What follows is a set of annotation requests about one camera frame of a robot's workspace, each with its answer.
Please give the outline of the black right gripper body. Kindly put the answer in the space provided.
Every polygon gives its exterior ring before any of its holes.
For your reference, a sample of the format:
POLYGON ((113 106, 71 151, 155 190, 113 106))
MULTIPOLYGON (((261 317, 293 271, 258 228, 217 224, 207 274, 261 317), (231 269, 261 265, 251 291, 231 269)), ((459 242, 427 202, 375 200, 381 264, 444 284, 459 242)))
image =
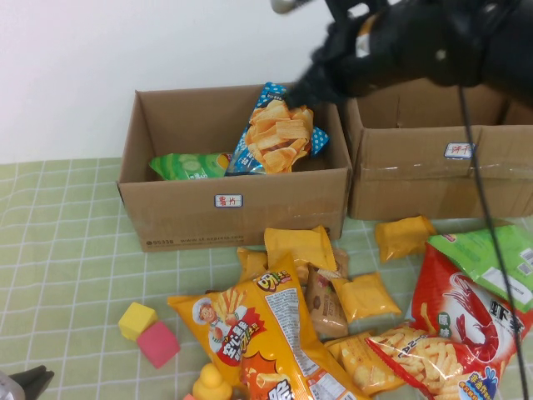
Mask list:
POLYGON ((448 85, 444 13, 440 7, 385 7, 335 23, 312 60, 328 89, 344 98, 419 78, 448 85))

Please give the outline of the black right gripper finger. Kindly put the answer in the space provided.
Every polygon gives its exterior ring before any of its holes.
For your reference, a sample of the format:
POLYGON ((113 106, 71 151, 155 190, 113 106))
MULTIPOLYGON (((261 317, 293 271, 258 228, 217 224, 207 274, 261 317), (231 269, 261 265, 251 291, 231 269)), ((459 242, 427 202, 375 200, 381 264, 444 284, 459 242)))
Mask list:
POLYGON ((336 86, 324 64, 314 63, 301 78, 286 92, 285 101, 289 108, 315 107, 322 103, 338 104, 346 99, 336 86))

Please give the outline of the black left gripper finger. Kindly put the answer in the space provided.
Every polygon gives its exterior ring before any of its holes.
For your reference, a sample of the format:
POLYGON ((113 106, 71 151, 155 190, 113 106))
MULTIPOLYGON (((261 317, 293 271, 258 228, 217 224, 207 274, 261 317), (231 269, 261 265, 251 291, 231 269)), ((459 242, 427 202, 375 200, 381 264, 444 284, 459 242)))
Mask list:
POLYGON ((30 386, 31 384, 40 382, 44 377, 46 377, 46 374, 47 368, 41 365, 24 372, 14 373, 9 377, 19 386, 30 386))
POLYGON ((50 382, 54 378, 55 373, 51 370, 47 370, 46 377, 44 377, 40 382, 36 382, 34 384, 31 384, 30 386, 21 386, 25 399, 26 400, 36 400, 38 399, 42 393, 47 389, 50 382))

